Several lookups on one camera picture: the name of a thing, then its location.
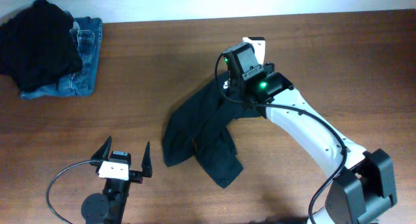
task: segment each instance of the folded jeans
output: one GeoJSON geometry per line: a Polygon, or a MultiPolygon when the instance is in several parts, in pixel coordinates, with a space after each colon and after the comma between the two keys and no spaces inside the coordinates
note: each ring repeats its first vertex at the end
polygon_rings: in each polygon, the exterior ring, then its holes
{"type": "Polygon", "coordinates": [[[103,22],[99,18],[75,18],[74,28],[70,30],[70,34],[83,61],[82,70],[62,76],[57,83],[42,86],[33,92],[21,92],[21,98],[34,99],[44,95],[56,97],[91,95],[96,82],[102,31],[103,22]]]}

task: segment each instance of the wooden table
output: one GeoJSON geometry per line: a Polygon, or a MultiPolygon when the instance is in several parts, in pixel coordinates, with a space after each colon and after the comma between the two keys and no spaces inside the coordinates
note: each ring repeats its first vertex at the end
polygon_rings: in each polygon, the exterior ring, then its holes
{"type": "MultiPolygon", "coordinates": [[[[11,79],[1,77],[0,222],[58,223],[45,202],[49,181],[90,158],[109,135],[112,149],[132,154],[133,169],[140,169],[151,143],[153,178],[131,186],[124,223],[306,216],[323,172],[286,132],[262,118],[229,126],[244,171],[224,190],[195,158],[171,168],[163,162],[170,113],[213,78],[225,48],[252,35],[267,39],[265,60],[337,129],[370,152],[390,154],[398,204],[380,219],[415,223],[414,10],[105,24],[90,97],[24,101],[11,79]]],[[[94,172],[76,168],[51,191],[55,208],[75,223],[83,222],[84,198],[104,186],[94,172]]]]}

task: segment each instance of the fabric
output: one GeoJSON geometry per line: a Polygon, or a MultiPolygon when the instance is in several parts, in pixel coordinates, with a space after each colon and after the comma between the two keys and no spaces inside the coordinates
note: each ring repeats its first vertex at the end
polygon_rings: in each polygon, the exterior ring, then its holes
{"type": "Polygon", "coordinates": [[[81,71],[62,76],[58,82],[45,85],[33,92],[21,92],[22,99],[34,99],[44,95],[69,97],[88,96],[94,91],[98,70],[98,55],[103,34],[103,22],[99,18],[75,18],[69,30],[77,45],[83,68],[81,71]]]}
{"type": "Polygon", "coordinates": [[[69,30],[73,18],[46,0],[36,0],[0,27],[0,74],[21,91],[56,83],[83,63],[69,30]]]}
{"type": "MultiPolygon", "coordinates": [[[[218,80],[223,84],[226,73],[219,75],[218,80]]],[[[223,87],[223,92],[239,99],[229,89],[223,87]]],[[[226,188],[242,171],[227,125],[233,119],[259,116],[254,110],[225,101],[216,82],[211,81],[170,116],[162,139],[164,162],[174,166],[195,155],[217,185],[226,188]]]]}

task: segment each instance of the black garment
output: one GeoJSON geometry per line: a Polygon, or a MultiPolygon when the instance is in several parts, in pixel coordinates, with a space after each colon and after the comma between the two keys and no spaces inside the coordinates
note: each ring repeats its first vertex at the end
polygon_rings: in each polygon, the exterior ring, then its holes
{"type": "MultiPolygon", "coordinates": [[[[223,84],[227,75],[221,74],[218,80],[223,84]]],[[[227,95],[238,99],[235,93],[227,95]]],[[[233,119],[258,116],[254,110],[225,101],[211,81],[171,115],[162,139],[165,164],[174,166],[195,155],[209,176],[226,188],[242,171],[227,125],[233,119]]]]}
{"type": "Polygon", "coordinates": [[[46,0],[36,0],[0,27],[0,74],[26,92],[79,71],[83,62],[72,42],[73,18],[46,0]]]}

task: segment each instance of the black cable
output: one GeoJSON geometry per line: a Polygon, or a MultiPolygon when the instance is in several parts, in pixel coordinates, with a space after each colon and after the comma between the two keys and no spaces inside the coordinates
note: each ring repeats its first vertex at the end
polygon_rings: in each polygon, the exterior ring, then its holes
{"type": "Polygon", "coordinates": [[[313,195],[311,202],[309,203],[309,208],[307,210],[308,212],[308,216],[311,220],[311,222],[313,224],[315,223],[315,220],[313,219],[313,205],[315,204],[315,201],[318,199],[319,195],[325,190],[325,188],[334,180],[334,178],[336,178],[336,176],[338,176],[338,174],[340,174],[341,170],[344,168],[345,163],[346,163],[346,153],[347,153],[347,148],[346,145],[344,143],[344,141],[341,139],[341,137],[335,132],[335,130],[329,126],[324,120],[320,119],[318,116],[311,114],[309,112],[307,112],[306,110],[302,110],[293,106],[285,106],[285,105],[276,105],[276,104],[260,104],[260,103],[249,103],[249,102],[244,102],[244,101],[238,101],[238,100],[234,100],[229,98],[221,89],[221,85],[220,82],[218,81],[218,64],[220,62],[222,58],[222,54],[218,57],[216,64],[215,64],[215,71],[214,71],[214,75],[215,75],[215,82],[218,86],[218,89],[220,90],[221,96],[232,102],[235,104],[240,104],[240,105],[244,105],[244,106],[250,106],[250,107],[270,107],[270,108],[281,108],[281,109],[285,109],[285,110],[293,110],[296,111],[299,114],[305,114],[306,116],[309,116],[311,118],[313,118],[314,120],[318,121],[320,124],[322,124],[325,128],[327,128],[334,136],[335,138],[338,140],[339,144],[341,145],[341,154],[343,156],[343,159],[341,160],[341,163],[339,164],[339,167],[332,173],[332,175],[324,182],[324,184],[317,190],[317,192],[313,195]]]}
{"type": "Polygon", "coordinates": [[[65,219],[64,217],[62,217],[60,214],[58,214],[58,212],[52,207],[51,201],[49,201],[49,192],[51,191],[51,187],[53,185],[53,183],[65,172],[67,172],[69,169],[72,169],[74,167],[83,165],[83,164],[87,164],[90,162],[101,162],[100,160],[85,160],[83,162],[78,162],[75,163],[73,165],[68,166],[67,168],[63,169],[61,172],[59,172],[59,174],[57,174],[57,176],[55,176],[55,178],[52,179],[52,181],[49,183],[49,186],[46,189],[46,204],[49,207],[49,209],[52,211],[52,213],[54,215],[56,215],[56,217],[58,217],[61,221],[67,223],[67,224],[72,224],[70,221],[68,221],[67,219],[65,219]]]}

